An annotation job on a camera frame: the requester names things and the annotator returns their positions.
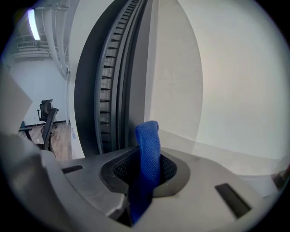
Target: ceiling light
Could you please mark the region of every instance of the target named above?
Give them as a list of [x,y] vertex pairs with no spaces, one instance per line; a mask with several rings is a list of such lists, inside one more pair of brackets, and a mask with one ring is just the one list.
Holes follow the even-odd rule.
[[36,26],[36,21],[35,21],[35,12],[34,9],[31,9],[28,11],[28,20],[29,20],[29,25],[33,34],[33,37],[35,40],[40,40],[38,31],[37,31],[37,26]]

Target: blue fabric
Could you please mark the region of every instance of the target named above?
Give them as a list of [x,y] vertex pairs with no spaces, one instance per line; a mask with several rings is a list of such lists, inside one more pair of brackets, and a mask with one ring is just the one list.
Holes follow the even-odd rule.
[[158,122],[148,121],[135,129],[140,147],[140,172],[129,187],[130,210],[136,223],[152,201],[153,189],[160,183],[160,140]]

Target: wooden floor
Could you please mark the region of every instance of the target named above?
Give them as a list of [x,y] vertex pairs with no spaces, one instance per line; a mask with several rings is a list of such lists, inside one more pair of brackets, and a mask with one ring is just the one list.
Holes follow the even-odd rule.
[[[57,128],[52,129],[52,146],[57,160],[72,160],[72,145],[71,145],[71,125],[66,123],[56,124]],[[32,141],[37,143],[44,143],[42,139],[41,129],[43,126],[32,127],[29,131]],[[19,135],[26,138],[24,132],[19,132]]]

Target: black table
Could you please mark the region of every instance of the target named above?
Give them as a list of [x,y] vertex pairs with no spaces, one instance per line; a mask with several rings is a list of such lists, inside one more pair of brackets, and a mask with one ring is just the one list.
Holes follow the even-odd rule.
[[30,134],[29,134],[29,131],[31,131],[32,129],[31,128],[20,128],[19,129],[19,132],[25,132],[25,134],[26,134],[26,137],[29,139],[29,140],[31,140],[32,141],[32,138],[31,138],[31,136],[30,136]]

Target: office chair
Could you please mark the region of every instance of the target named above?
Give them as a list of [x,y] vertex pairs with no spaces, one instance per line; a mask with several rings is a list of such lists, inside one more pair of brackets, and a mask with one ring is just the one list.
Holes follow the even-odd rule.
[[46,124],[43,127],[43,132],[42,132],[42,138],[43,138],[43,144],[36,144],[41,150],[49,150],[53,152],[53,148],[51,145],[51,129],[53,127],[53,121],[55,118],[55,115],[57,114],[58,109],[56,108],[51,108],[46,120]]
[[39,116],[39,110],[37,110],[37,114],[38,114],[39,121],[44,121],[44,122],[47,121],[47,118],[48,118],[48,115],[49,115],[49,111],[52,108],[51,107],[51,102],[52,101],[53,101],[53,99],[42,100],[41,101],[41,104],[39,105],[39,107],[40,107],[40,116]]

